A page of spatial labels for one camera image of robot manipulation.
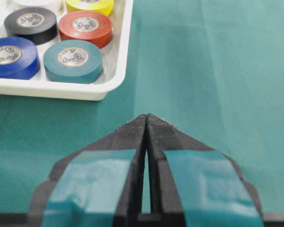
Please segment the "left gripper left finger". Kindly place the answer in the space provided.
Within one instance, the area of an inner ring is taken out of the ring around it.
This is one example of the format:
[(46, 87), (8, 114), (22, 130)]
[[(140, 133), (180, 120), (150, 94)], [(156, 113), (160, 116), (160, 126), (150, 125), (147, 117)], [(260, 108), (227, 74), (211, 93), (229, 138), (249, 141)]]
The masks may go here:
[(142, 209), (146, 115), (57, 161), (39, 185), (30, 227), (129, 227)]

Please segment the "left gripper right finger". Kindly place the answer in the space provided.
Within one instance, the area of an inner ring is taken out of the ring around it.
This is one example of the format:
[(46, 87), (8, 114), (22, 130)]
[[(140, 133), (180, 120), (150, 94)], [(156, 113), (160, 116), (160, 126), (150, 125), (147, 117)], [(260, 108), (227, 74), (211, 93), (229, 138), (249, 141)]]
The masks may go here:
[(260, 227), (260, 199), (230, 157), (148, 114), (151, 210), (166, 227)]

